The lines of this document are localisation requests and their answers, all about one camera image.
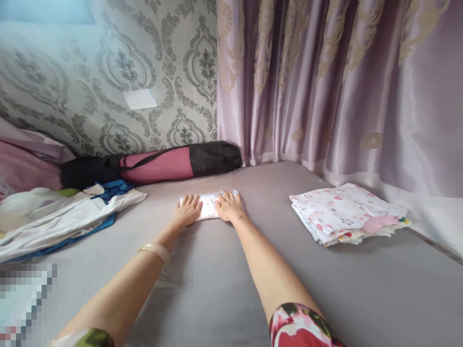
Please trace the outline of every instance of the pixelated area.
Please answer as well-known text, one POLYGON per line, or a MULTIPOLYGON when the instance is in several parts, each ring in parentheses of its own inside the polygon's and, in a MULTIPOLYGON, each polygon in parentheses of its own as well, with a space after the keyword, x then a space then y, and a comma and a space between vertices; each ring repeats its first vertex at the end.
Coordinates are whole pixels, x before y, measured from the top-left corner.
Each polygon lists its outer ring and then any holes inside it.
POLYGON ((37 345, 32 327, 55 284, 56 269, 56 264, 0 264, 0 347, 37 345))

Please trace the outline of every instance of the finger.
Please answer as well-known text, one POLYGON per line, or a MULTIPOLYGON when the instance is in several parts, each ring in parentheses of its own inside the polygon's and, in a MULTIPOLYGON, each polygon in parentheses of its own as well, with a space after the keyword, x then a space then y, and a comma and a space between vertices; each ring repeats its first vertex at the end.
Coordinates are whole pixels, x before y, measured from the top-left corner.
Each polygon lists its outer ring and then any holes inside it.
POLYGON ((194 196, 194 199, 193 199, 193 206, 196 207, 196 205, 198 205, 198 201, 199 201, 199 194, 196 194, 194 196))
POLYGON ((199 215, 201 214, 201 209, 203 208, 203 202, 200 202, 196 209, 194 210, 194 220, 198 219, 199 215))
POLYGON ((187 205, 191 205, 191 202, 193 201, 193 199, 194 199, 194 195, 190 195, 188 197, 187 205))
POLYGON ((183 200, 182 200, 181 206, 185 206, 185 204, 187 203, 187 200, 188 200, 188 195, 185 195, 183 200))

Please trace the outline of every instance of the blue fabric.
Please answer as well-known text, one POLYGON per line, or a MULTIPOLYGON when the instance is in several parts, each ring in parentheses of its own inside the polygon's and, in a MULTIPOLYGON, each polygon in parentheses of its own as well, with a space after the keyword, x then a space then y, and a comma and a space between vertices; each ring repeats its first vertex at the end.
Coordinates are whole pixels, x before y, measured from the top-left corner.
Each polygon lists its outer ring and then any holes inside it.
MULTIPOLYGON (((98 182, 95 182, 95 184, 98 184, 98 185, 102 186, 105 189, 105 192, 103 194, 100 194, 100 195, 95 195, 94 197, 92 197, 92 199, 102 198, 106 205, 109 203, 109 200, 111 200, 112 197, 118 196, 118 195, 124 195, 129 190, 131 190, 131 189, 133 189, 135 187, 135 185, 133 185, 131 183, 128 183, 128 182, 125 182, 124 180, 117 180, 117 181, 113 181, 113 182, 109 182, 109 183, 105 183, 105 184, 99 184, 98 182)), ((110 214, 99 226, 97 226, 92 231, 86 233, 85 235, 80 235, 80 236, 75 237, 75 238, 63 240, 60 243, 57 243, 56 245, 46 247, 46 248, 42 248, 42 249, 40 249, 38 251, 22 255, 20 257, 15 258, 15 259, 11 259, 11 260, 7 261, 6 263, 24 261, 24 260, 27 260, 27 259, 30 259, 30 258, 50 254, 50 253, 52 253, 52 252, 54 252, 54 251, 56 251, 56 250, 58 250, 58 249, 60 249, 60 248, 62 248, 64 246, 67 246, 69 244, 80 241, 83 238, 86 238, 87 236, 95 234, 96 232, 98 232, 100 230, 103 230, 104 228, 107 228, 107 227, 113 225, 114 221, 116 219, 116 215, 117 215, 117 212, 114 212, 113 214, 110 214)))

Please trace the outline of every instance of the black bag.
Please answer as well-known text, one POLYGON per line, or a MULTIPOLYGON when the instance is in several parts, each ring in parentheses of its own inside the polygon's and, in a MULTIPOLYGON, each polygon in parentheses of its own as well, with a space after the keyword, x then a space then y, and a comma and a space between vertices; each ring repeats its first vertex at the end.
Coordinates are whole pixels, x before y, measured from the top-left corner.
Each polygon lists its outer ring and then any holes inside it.
MULTIPOLYGON (((240 168, 242 164, 239 148, 225 141, 192 144, 182 147, 189 147, 190 162, 188 165, 191 165, 192 177, 227 173, 240 168)), ((126 159, 126 157, 130 156, 127 154, 114 154, 102 158, 76 158, 63 164, 61 168, 61 183, 63 184, 63 188, 83 190, 93 186, 95 182, 104 184, 117 181, 121 179, 121 173, 140 167, 178 148, 181 147, 169 148, 154 153, 140 160, 132 167, 120 167, 119 165, 121 159, 126 159)))

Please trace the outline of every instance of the floral sleeve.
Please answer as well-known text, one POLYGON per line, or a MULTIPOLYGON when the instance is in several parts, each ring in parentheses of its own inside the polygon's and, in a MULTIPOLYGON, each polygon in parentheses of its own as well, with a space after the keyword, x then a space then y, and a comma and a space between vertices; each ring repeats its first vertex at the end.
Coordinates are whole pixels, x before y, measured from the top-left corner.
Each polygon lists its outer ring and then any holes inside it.
POLYGON ((344 347, 328 323, 310 308, 287 303, 270 319, 272 347, 344 347))
POLYGON ((66 335, 57 341, 55 347, 114 347, 114 341, 104 330, 92 328, 66 335))

